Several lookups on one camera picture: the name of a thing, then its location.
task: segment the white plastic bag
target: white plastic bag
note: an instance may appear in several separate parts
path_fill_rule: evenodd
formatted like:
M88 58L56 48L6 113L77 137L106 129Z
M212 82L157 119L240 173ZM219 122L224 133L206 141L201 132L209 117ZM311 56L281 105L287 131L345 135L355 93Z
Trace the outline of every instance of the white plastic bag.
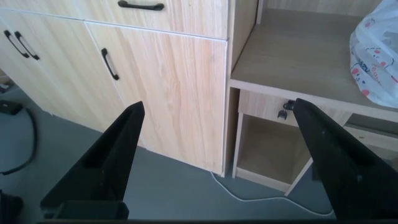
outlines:
M398 108L398 0L383 0L351 34L351 74L372 102Z

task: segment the gray floor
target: gray floor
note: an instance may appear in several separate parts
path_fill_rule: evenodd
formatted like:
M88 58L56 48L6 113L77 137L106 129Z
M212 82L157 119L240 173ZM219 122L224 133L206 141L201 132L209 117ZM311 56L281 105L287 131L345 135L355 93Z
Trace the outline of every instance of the gray floor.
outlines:
M94 143L101 133L49 115L22 92L0 99L23 103L35 114L39 127L39 149L32 164L24 170L0 175L0 189L19 195L25 207L21 223L41 220L39 202L63 174ZM218 178L241 198L282 196L283 193L230 174ZM331 210L325 189L311 180L311 169L289 196L319 213ZM335 218L319 217L284 200L240 202L228 195L210 173L145 149L137 149L124 202L129 218L150 220L247 220Z

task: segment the drawer handle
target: drawer handle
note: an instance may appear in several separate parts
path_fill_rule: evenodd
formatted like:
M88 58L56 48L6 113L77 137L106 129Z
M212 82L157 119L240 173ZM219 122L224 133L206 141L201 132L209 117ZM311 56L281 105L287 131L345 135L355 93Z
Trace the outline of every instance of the drawer handle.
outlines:
M156 4L154 6L139 6L139 5L129 4L124 0L118 1L118 5L120 7L126 7L126 8L130 8L130 9L146 9L146 10L153 10L153 11L161 11L164 8L164 5L161 3Z
M101 53L102 53L102 58L104 59L105 64L106 64L106 66L107 66L107 68L108 68L110 74L112 75L112 78L113 78L114 80L119 80L119 75L114 74L114 73L112 72L112 69L111 69L111 67L109 66L108 60L106 59L106 56L108 55L108 51L107 51L106 49L102 49L102 50L101 50Z
M15 49L17 49L17 51L24 56L25 58L29 58L29 55L27 53L22 53L17 46L15 46L15 44L13 43L13 41L10 39L11 33L8 30L4 31L4 35L6 35L7 39L10 41L10 43L15 47Z
M21 38L22 38L22 39L24 38L24 37L21 35L21 33L19 33L19 32L17 31L17 32L15 32L14 34L15 34L15 36L17 37L17 40L21 43L21 45L25 48L25 50L30 54L30 56L32 56L32 58L34 58L34 59L36 59L36 60L40 59L39 56L37 56L37 54L34 54L34 55L33 55L33 54L27 49L27 47L25 46L25 44L24 44L24 43L22 42L22 40L21 40Z

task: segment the cabinet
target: cabinet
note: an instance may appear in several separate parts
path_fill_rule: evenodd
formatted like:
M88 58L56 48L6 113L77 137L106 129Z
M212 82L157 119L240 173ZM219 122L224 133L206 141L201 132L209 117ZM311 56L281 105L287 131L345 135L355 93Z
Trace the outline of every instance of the cabinet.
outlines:
M125 106L144 102L144 147L221 172L226 41L87 26L109 52Z
M60 9L48 0L0 2L1 19L21 34L46 83L22 75L15 81L45 111L98 131L143 101L140 146L223 175L232 7L227 0L157 3L164 9L110 0L59 1Z
M75 112L71 121L104 131L121 114L125 106L84 22L6 10L1 17L38 55L37 63Z
M74 113L68 109L62 95L57 94L57 87L48 78L45 70L32 57L29 57L12 30L3 22L0 22L0 29L2 31L0 35L1 69L44 111L65 119L72 119ZM10 32L9 37L12 42L8 40L4 31Z

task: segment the open shelf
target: open shelf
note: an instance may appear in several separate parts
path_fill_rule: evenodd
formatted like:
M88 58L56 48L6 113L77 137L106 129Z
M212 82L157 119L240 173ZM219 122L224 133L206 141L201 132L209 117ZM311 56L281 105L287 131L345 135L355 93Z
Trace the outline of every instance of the open shelf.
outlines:
M360 17L265 9L231 75L231 86L398 122L398 109L369 101L349 70Z
M297 127L245 116L236 175L287 192L310 159Z

